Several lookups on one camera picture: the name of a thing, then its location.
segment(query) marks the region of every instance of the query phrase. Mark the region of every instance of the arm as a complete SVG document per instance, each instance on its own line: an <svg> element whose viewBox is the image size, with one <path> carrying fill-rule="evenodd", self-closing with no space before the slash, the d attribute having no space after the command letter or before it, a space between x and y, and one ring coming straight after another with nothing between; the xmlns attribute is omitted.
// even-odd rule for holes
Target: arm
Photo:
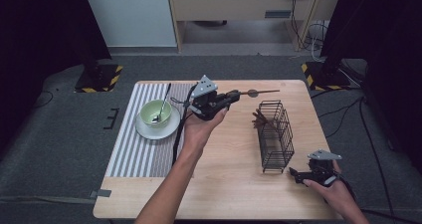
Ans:
<svg viewBox="0 0 422 224"><path fill-rule="evenodd" d="M340 172L340 168L335 160L332 164L334 165L334 169ZM340 214L347 223L369 223L342 181L335 181L331 187L321 186L312 180L304 180L304 184L319 193L329 206Z"/></svg>
<svg viewBox="0 0 422 224"><path fill-rule="evenodd" d="M173 223L196 163L214 129L223 119L226 109L214 119L203 121L192 115L185 123L184 143L179 157L168 175L140 211L135 223Z"/></svg>

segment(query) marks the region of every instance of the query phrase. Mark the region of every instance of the wooden table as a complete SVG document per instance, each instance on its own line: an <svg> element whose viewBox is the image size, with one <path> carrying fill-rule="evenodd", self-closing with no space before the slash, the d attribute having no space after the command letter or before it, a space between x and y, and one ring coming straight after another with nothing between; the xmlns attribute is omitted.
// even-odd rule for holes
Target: wooden table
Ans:
<svg viewBox="0 0 422 224"><path fill-rule="evenodd" d="M275 90L257 98L241 96L215 128L186 190L177 219L310 220L340 219L322 197L296 184L288 169L261 166L258 136L251 120L261 101L281 100L293 132L295 154L289 166L308 171L307 155L329 150L306 84L302 81L213 81L218 93L232 90ZM141 82L144 84L168 82ZM195 84L196 82L171 82ZM98 218L135 218L163 177L105 176L94 208Z"/></svg>

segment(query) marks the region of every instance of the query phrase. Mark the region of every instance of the gray carpet floor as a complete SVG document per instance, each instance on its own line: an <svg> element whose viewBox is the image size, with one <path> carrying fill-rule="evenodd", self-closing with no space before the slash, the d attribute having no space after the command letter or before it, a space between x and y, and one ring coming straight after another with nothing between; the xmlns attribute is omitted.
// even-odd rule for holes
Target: gray carpet floor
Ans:
<svg viewBox="0 0 422 224"><path fill-rule="evenodd" d="M137 81L195 81L203 75L211 80L304 81L301 64L311 60L311 57L275 56L113 57L113 63L123 66L114 90L93 94L74 93L82 66L52 75L45 81L45 92L41 93L36 108L0 163L0 196L89 198L91 191L101 186ZM310 91L311 96L318 93ZM361 90L338 91L315 97L313 102L317 114L321 115L349 106L363 96ZM115 125L113 129L104 129L110 125L107 117L114 115L111 109L119 109ZM367 104L363 103L361 109L379 157L394 214L422 220L422 175L411 166L404 153L388 148L387 139ZM359 115L359 103L352 106L341 121L343 112L320 118L325 135L335 132L341 124L338 132L327 139L328 145L332 152L343 156L340 166L353 187L359 206L389 214L380 170ZM96 219L93 208L93 204L2 202L0 223L108 223L108 220ZM394 223L390 219L366 215L372 223Z"/></svg>

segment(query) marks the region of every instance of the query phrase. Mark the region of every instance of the yellow black hazard tape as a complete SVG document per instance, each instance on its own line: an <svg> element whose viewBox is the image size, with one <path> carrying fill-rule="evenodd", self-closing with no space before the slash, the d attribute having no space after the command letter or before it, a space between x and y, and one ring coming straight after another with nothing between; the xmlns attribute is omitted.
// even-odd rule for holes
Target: yellow black hazard tape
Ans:
<svg viewBox="0 0 422 224"><path fill-rule="evenodd" d="M118 77L120 76L123 66L119 65L106 65L102 66L102 70L106 73L106 76L109 80L109 83L106 86L94 87L91 85L75 87L76 93L97 93L97 92L111 92L114 89L115 84L117 83Z"/></svg>
<svg viewBox="0 0 422 224"><path fill-rule="evenodd" d="M302 64L302 71L305 74L305 78L307 79L308 86L310 86L311 91L347 90L350 88L350 86L317 86L307 64Z"/></svg>

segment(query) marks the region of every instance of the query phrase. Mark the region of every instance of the spoon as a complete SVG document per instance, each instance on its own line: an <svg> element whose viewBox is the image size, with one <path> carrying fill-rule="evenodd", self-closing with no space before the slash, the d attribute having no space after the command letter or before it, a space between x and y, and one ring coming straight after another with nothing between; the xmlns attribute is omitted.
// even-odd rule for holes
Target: spoon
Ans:
<svg viewBox="0 0 422 224"><path fill-rule="evenodd" d="M168 95L168 92L170 91L170 88L171 88L171 83L168 84L167 91L165 92L164 101L162 102L161 109L159 110L159 114L155 118L152 119L152 123L158 123L159 120L161 119L161 113L162 113L162 110L164 109L165 101L167 101L167 95Z"/></svg>

